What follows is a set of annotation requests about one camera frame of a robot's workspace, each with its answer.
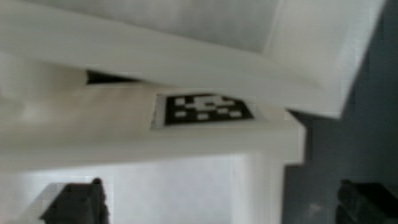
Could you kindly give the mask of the gripper right finger with black tip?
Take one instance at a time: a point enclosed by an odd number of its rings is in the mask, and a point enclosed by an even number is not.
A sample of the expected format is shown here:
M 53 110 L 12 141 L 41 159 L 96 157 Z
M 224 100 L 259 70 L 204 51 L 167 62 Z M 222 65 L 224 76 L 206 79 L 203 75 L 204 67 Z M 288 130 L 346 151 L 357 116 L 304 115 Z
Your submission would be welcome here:
M 336 224 L 398 224 L 398 196 L 386 186 L 341 181 Z

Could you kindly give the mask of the gripper left finger with black tip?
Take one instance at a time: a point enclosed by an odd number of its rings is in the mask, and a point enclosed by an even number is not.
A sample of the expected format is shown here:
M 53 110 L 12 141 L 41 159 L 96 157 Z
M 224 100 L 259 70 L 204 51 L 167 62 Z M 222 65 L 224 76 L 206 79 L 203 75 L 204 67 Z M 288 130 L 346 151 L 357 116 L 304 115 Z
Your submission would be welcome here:
M 103 181 L 69 183 L 39 216 L 44 224 L 110 224 Z

